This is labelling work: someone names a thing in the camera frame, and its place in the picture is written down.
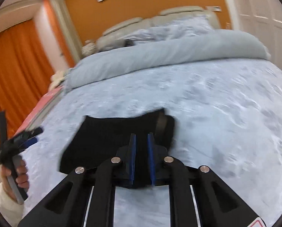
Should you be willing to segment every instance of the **orange wall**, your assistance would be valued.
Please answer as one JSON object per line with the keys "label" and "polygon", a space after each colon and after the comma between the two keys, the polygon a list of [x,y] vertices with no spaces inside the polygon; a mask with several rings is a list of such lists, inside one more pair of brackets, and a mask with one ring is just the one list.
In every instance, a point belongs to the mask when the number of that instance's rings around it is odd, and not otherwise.
{"label": "orange wall", "polygon": [[216,12],[222,28],[230,23],[225,0],[65,0],[82,42],[98,39],[106,29],[134,17],[151,18],[163,9],[196,5],[220,6]]}

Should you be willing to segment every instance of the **human hand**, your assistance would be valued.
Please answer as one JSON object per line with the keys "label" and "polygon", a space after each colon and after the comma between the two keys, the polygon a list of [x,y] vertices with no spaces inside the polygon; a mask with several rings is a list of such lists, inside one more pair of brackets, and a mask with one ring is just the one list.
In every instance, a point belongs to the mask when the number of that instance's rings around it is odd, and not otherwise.
{"label": "human hand", "polygon": [[[17,169],[18,177],[16,178],[16,182],[18,186],[23,189],[28,189],[30,187],[30,183],[28,181],[27,175],[27,167],[24,160],[21,160],[21,166]],[[7,177],[11,175],[11,170],[6,168],[5,166],[1,167],[1,178],[2,178],[2,185],[4,191],[12,198],[15,202],[17,202],[16,196],[13,193],[10,184],[8,183]]]}

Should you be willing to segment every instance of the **metal screw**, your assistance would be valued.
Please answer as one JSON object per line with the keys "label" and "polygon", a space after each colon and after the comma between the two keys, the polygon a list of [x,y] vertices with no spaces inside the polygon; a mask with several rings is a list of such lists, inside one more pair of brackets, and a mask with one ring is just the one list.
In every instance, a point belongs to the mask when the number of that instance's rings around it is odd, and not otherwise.
{"label": "metal screw", "polygon": [[75,173],[77,173],[77,174],[81,174],[81,173],[83,173],[85,171],[85,169],[84,169],[84,167],[77,167],[76,168],[76,170],[75,170]]}
{"label": "metal screw", "polygon": [[210,169],[209,169],[208,166],[201,166],[201,167],[200,167],[200,171],[203,172],[203,173],[207,173],[207,172],[209,172],[209,170],[210,170]]}
{"label": "metal screw", "polygon": [[116,164],[116,163],[119,163],[121,161],[121,159],[119,157],[113,157],[111,161],[112,161],[112,163]]}
{"label": "metal screw", "polygon": [[174,159],[171,156],[167,156],[167,157],[164,158],[164,161],[167,162],[167,163],[171,163],[171,162],[174,161]]}

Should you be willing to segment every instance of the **headboard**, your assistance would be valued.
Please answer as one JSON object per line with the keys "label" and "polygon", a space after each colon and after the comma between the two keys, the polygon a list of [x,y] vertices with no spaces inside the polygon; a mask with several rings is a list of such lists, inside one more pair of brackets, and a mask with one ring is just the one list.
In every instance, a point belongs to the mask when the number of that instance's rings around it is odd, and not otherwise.
{"label": "headboard", "polygon": [[199,6],[184,6],[184,7],[175,7],[163,10],[159,13],[158,16],[155,16],[150,19],[143,18],[133,18],[121,22],[102,33],[96,44],[97,48],[100,50],[104,46],[112,43],[113,41],[132,33],[133,31],[139,29],[147,29],[149,27],[164,25],[172,20],[179,19],[186,16],[202,16],[205,15],[211,26],[215,29],[220,29],[221,25],[216,14],[209,10],[204,10]]}

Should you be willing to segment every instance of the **white sleeve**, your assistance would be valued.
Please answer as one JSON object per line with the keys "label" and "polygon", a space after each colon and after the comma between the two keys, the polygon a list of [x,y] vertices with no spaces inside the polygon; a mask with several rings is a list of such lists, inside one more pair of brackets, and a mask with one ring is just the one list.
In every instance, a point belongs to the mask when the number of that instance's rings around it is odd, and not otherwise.
{"label": "white sleeve", "polygon": [[17,227],[23,216],[24,205],[14,202],[0,183],[0,212],[12,227]]}

